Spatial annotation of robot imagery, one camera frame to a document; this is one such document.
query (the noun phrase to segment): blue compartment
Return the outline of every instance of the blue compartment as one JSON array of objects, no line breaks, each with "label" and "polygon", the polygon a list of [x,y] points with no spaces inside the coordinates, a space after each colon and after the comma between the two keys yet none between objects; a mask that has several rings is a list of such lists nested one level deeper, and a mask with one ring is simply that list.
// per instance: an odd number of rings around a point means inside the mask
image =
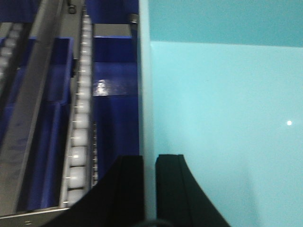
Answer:
[{"label": "blue compartment", "polygon": [[128,24],[128,15],[138,14],[138,0],[87,0],[94,24]]},{"label": "blue compartment", "polygon": [[40,0],[0,0],[0,22],[30,23]]},{"label": "blue compartment", "polygon": [[[30,38],[24,58],[16,74],[12,85],[8,104],[15,102],[18,91],[25,75],[27,62],[29,60],[35,39]],[[56,38],[53,45],[53,53],[49,66],[48,77],[45,86],[45,99],[48,102],[58,102],[62,105],[69,103],[70,100],[70,79],[72,75],[72,38]]]},{"label": "blue compartment", "polygon": [[64,144],[68,113],[59,103],[45,104],[39,116],[34,136],[33,174],[29,183],[26,210],[43,209],[58,204],[60,169],[64,156]]},{"label": "blue compartment", "polygon": [[[137,63],[130,37],[96,37],[94,118],[102,178],[119,155],[139,154]],[[98,92],[103,83],[105,91]]]}]

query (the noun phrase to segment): gray metal bar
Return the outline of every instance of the gray metal bar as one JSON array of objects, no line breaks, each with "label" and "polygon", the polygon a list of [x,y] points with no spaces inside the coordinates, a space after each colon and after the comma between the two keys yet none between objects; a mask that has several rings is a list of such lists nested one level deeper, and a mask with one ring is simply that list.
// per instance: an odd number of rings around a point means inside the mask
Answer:
[{"label": "gray metal bar", "polygon": [[10,215],[0,218],[1,227],[40,227],[50,220],[54,219],[58,215],[66,211],[67,208],[63,209],[51,209],[37,211],[33,213]]},{"label": "gray metal bar", "polygon": [[43,0],[37,39],[0,154],[0,216],[16,212],[49,62],[60,18],[62,0]]}]

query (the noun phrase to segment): white roller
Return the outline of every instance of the white roller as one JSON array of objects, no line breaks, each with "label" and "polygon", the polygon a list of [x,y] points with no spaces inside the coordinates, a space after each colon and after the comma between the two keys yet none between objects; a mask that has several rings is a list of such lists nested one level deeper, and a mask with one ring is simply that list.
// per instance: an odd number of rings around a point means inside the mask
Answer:
[{"label": "white roller", "polygon": [[9,58],[13,55],[13,49],[10,47],[3,46],[0,50],[0,55]]},{"label": "white roller", "polygon": [[84,38],[82,40],[82,45],[91,47],[91,39],[90,38]]},{"label": "white roller", "polygon": [[83,28],[82,28],[84,31],[89,31],[91,32],[91,25],[90,24],[83,24]]},{"label": "white roller", "polygon": [[71,166],[84,166],[86,164],[86,147],[71,148]]},{"label": "white roller", "polygon": [[80,65],[81,65],[81,67],[91,66],[91,56],[82,55],[80,57]]},{"label": "white roller", "polygon": [[78,99],[76,102],[76,113],[89,113],[89,100],[87,99]]},{"label": "white roller", "polygon": [[95,172],[97,172],[98,171],[98,164],[95,163],[93,169],[94,169]]},{"label": "white roller", "polygon": [[89,47],[89,46],[82,46],[81,47],[81,54],[82,55],[89,55],[89,56],[91,56],[91,47]]},{"label": "white roller", "polygon": [[91,87],[91,76],[80,75],[78,82],[81,86]]},{"label": "white roller", "polygon": [[7,67],[7,65],[9,64],[9,59],[6,57],[0,57],[0,67]]},{"label": "white roller", "polygon": [[80,74],[83,76],[91,76],[91,67],[80,66]]},{"label": "white roller", "polygon": [[78,99],[90,99],[91,97],[90,87],[79,86],[77,94],[78,94]]},{"label": "white roller", "polygon": [[90,31],[83,31],[82,37],[83,37],[84,39],[86,39],[86,38],[91,38],[91,37],[92,37],[92,34],[91,34]]},{"label": "white roller", "polygon": [[23,28],[23,24],[15,23],[12,27],[13,30],[21,31]]},{"label": "white roller", "polygon": [[83,23],[84,23],[84,24],[89,24],[89,25],[90,25],[90,24],[91,24],[90,18],[89,18],[89,17],[84,17],[84,18],[83,18]]},{"label": "white roller", "polygon": [[14,48],[16,46],[16,40],[12,38],[5,39],[4,46]]},{"label": "white roller", "polygon": [[76,129],[87,129],[89,127],[89,114],[76,113],[73,122]]},{"label": "white roller", "polygon": [[67,192],[68,206],[71,207],[84,196],[83,189],[76,189]]},{"label": "white roller", "polygon": [[73,147],[87,146],[88,132],[86,129],[74,129],[71,136],[71,144]]},{"label": "white roller", "polygon": [[9,38],[18,39],[19,36],[20,36],[19,30],[11,30],[11,31],[9,32]]},{"label": "white roller", "polygon": [[85,167],[70,168],[69,188],[81,188],[85,185]]}]

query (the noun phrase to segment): light blue panel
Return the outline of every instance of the light blue panel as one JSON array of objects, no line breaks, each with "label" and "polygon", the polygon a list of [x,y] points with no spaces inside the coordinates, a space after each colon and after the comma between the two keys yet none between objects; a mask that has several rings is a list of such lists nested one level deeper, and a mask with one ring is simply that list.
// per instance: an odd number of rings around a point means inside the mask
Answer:
[{"label": "light blue panel", "polygon": [[303,226],[303,48],[151,42],[151,64],[148,151],[184,154],[232,227]]},{"label": "light blue panel", "polygon": [[155,41],[303,46],[302,0],[149,0],[149,13]]},{"label": "light blue panel", "polygon": [[156,219],[155,154],[153,149],[152,60],[148,1],[139,4],[138,26],[138,104],[140,155],[144,159],[145,218]]}]

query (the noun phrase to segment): blue surface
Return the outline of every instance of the blue surface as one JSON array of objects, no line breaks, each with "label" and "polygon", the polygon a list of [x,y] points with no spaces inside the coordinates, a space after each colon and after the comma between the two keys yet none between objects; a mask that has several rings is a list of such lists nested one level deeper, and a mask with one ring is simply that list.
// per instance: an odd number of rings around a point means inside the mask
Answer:
[{"label": "blue surface", "polygon": [[128,24],[128,15],[138,14],[138,0],[87,0],[94,24]]},{"label": "blue surface", "polygon": [[119,155],[139,154],[137,63],[131,38],[95,38],[94,94],[98,175],[102,178]]},{"label": "blue surface", "polygon": [[[8,104],[14,103],[17,98],[34,43],[34,39],[29,39],[24,58],[20,64],[20,69],[18,70],[12,85]],[[59,102],[62,105],[65,105],[70,100],[69,86],[72,74],[72,46],[73,40],[71,38],[57,38],[54,42],[45,89],[45,98],[49,102]]]},{"label": "blue surface", "polygon": [[303,2],[140,3],[147,217],[168,153],[232,227],[303,226]]},{"label": "blue surface", "polygon": [[0,0],[0,22],[33,22],[38,7],[39,0]]},{"label": "blue surface", "polygon": [[35,162],[30,183],[27,210],[56,206],[56,191],[61,178],[58,168],[64,155],[61,138],[65,138],[67,113],[59,103],[46,104],[34,137]]}]

